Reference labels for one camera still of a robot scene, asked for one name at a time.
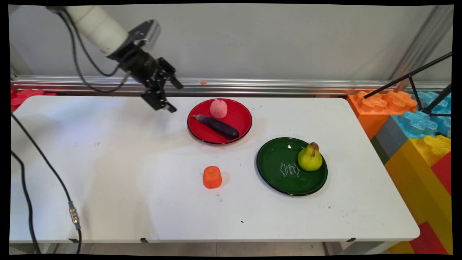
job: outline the black border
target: black border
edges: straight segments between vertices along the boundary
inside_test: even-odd
[[[193,107],[193,109],[191,109],[191,111],[189,112],[188,117],[186,118],[186,125],[188,126],[188,130],[189,130],[189,132],[190,132],[192,135],[194,135],[194,137],[196,137],[197,139],[199,139],[199,140],[201,140],[201,141],[203,141],[203,142],[206,142],[206,143],[211,143],[211,144],[227,144],[227,143],[232,143],[232,142],[235,142],[235,141],[237,141],[237,140],[242,139],[242,137],[244,137],[244,136],[250,131],[250,129],[252,128],[252,124],[253,124],[253,122],[254,122],[254,119],[253,119],[253,117],[252,117],[252,113],[250,113],[250,110],[249,110],[246,106],[242,105],[241,102],[238,102],[238,103],[241,104],[243,107],[245,107],[245,109],[247,109],[247,111],[249,111],[249,114],[250,114],[250,127],[249,127],[249,129],[247,130],[247,132],[245,132],[245,134],[243,134],[241,137],[239,137],[239,138],[237,138],[237,139],[234,139],[234,140],[232,140],[232,141],[229,141],[229,142],[209,142],[209,141],[205,141],[205,140],[202,140],[202,139],[200,139],[199,137],[197,137],[197,135],[195,135],[195,134],[191,131],[191,129],[189,128],[189,124],[188,124],[189,116],[191,116],[191,112],[194,110],[194,108],[196,108],[198,105],[200,105],[200,104],[202,104],[202,103],[204,103],[204,102],[206,102],[206,101],[209,101],[209,100],[215,100],[215,99],[207,99],[207,100],[204,100],[204,101],[200,102],[199,104],[195,105],[195,106]]]
[[[322,155],[321,155],[321,157],[322,157],[323,163],[326,163],[326,179],[324,180],[324,183],[319,187],[319,189],[314,190],[313,192],[303,193],[303,194],[292,194],[292,193],[288,193],[288,192],[282,191],[282,190],[278,189],[277,187],[273,186],[272,184],[270,184],[270,183],[265,179],[265,177],[264,177],[263,174],[261,173],[260,167],[258,166],[258,158],[259,158],[261,149],[262,149],[263,146],[265,146],[267,143],[269,143],[269,142],[271,142],[271,141],[274,141],[274,140],[277,140],[277,139],[282,139],[282,138],[293,139],[293,140],[299,140],[299,141],[305,142],[305,141],[303,141],[303,140],[300,140],[300,139],[298,139],[298,138],[293,138],[293,137],[278,137],[278,138],[275,138],[275,139],[271,139],[271,140],[269,140],[268,142],[266,142],[265,144],[263,144],[263,145],[260,147],[260,149],[258,150],[257,158],[256,158],[256,160],[255,160],[255,161],[256,161],[256,164],[257,164],[258,173],[260,174],[261,178],[262,178],[270,187],[272,187],[273,189],[279,191],[280,193],[287,194],[287,195],[291,195],[291,196],[307,196],[307,195],[310,195],[310,194],[313,194],[313,193],[319,191],[322,187],[324,187],[324,184],[326,184],[327,176],[329,175],[329,170],[328,170],[328,168],[327,168],[327,162],[326,162],[326,160],[324,159],[324,157],[323,157]]]

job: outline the small orange object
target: small orange object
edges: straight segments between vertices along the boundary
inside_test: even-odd
[[[221,172],[216,166],[209,166],[204,170],[204,186],[207,189],[214,189],[221,186]]]

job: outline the pear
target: pear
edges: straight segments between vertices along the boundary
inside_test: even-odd
[[[305,149],[298,153],[298,165],[308,172],[316,171],[322,165],[322,157],[319,153],[319,146],[311,142]]]

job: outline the metal rail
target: metal rail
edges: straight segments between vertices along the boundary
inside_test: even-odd
[[[121,77],[86,77],[87,81],[101,89],[110,89],[120,83]],[[360,91],[379,89],[389,81],[361,80],[268,80],[268,79],[207,79],[178,78],[184,88],[177,90],[170,84],[165,85],[167,96],[215,96],[215,97],[309,97],[341,96],[357,94]],[[449,82],[415,82],[418,91],[442,91]],[[15,91],[25,89],[43,89],[46,92],[67,95],[107,95],[87,88],[77,76],[38,76],[17,75],[11,80]],[[113,96],[137,96],[145,87],[133,79]],[[406,92],[412,93],[409,87]]]

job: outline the blue foam block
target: blue foam block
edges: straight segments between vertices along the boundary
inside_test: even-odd
[[[420,103],[424,108],[427,107],[438,96],[438,94],[433,91],[418,91],[417,94],[419,95]],[[438,105],[436,105],[436,107],[433,109],[433,112],[450,110],[450,99],[451,96],[448,95]]]
[[[422,107],[428,106],[438,94],[432,91],[423,92],[418,91],[420,102]],[[451,114],[451,98],[452,93],[449,93],[433,110],[435,114]],[[431,117],[431,120],[438,124],[438,132],[445,134],[448,138],[451,138],[451,117]]]
[[[407,138],[423,138],[424,136],[435,136],[438,124],[430,119],[430,116],[424,112],[410,111],[404,112],[402,115],[391,115],[399,125]]]

